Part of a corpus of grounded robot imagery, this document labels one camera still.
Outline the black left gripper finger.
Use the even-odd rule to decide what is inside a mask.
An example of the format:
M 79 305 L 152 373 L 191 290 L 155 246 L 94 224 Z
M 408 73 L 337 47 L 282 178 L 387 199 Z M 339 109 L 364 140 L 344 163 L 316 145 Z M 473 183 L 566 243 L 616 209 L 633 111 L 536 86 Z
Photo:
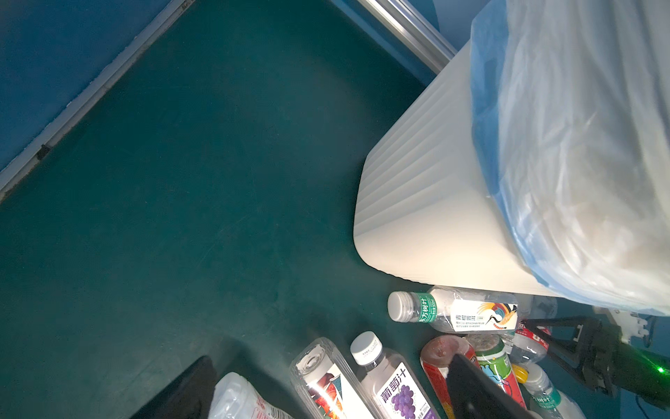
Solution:
M 208 418 L 216 377 L 211 358 L 201 356 L 131 418 Z

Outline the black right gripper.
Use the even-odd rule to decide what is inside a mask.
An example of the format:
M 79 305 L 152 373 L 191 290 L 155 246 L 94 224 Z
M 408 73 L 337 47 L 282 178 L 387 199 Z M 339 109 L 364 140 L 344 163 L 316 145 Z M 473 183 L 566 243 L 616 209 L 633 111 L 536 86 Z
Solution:
M 605 326 L 586 316 L 527 319 L 523 324 L 549 345 L 551 360 L 588 389 L 602 393 L 633 390 L 614 325 Z M 529 418 L 526 408 L 462 354 L 456 354 L 448 366 L 447 385 L 456 418 Z

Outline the red cap water bottle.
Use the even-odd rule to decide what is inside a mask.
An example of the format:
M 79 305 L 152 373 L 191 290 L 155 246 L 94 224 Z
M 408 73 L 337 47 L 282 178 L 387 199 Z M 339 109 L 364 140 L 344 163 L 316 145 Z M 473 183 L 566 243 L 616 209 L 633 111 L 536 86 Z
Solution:
M 209 410 L 213 419 L 292 419 L 262 398 L 242 375 L 230 372 L 217 384 Z

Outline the small clear squashed bottle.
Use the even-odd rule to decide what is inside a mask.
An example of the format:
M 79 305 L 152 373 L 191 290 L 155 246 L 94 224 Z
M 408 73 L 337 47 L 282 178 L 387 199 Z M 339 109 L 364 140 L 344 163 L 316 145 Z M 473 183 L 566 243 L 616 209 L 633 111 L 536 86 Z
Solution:
M 509 358 L 514 364 L 537 364 L 547 356 L 549 344 L 521 323 L 512 340 Z

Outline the grape juice purple label bottle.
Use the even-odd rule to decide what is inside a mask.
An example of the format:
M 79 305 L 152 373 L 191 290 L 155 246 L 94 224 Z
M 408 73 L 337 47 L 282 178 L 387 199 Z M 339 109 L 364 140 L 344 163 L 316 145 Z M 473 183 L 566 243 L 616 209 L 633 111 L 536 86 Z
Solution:
M 362 389 L 383 418 L 439 417 L 406 359 L 384 347 L 374 332 L 366 331 L 357 336 L 350 345 L 350 352 L 357 364 L 356 376 Z

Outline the yellow tea red label bottle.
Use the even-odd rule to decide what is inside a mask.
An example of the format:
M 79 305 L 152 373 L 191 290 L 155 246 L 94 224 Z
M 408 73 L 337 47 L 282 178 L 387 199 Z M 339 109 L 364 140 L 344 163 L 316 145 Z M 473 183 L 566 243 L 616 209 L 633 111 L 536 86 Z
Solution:
M 420 364 L 449 419 L 454 419 L 455 414 L 448 392 L 448 367 L 457 354 L 465 356 L 475 366 L 479 366 L 476 351 L 467 340 L 456 335 L 436 337 L 429 341 L 420 353 Z

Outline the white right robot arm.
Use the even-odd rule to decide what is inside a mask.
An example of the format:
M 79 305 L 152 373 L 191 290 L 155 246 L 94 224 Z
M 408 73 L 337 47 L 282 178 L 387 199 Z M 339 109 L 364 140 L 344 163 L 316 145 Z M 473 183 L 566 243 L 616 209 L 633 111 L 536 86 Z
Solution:
M 669 359 L 623 342 L 619 326 L 585 316 L 527 319 L 525 326 L 549 344 L 551 359 L 588 389 L 609 396 L 625 389 L 669 408 Z M 457 418 L 531 417 L 460 354 L 448 367 L 447 384 Z

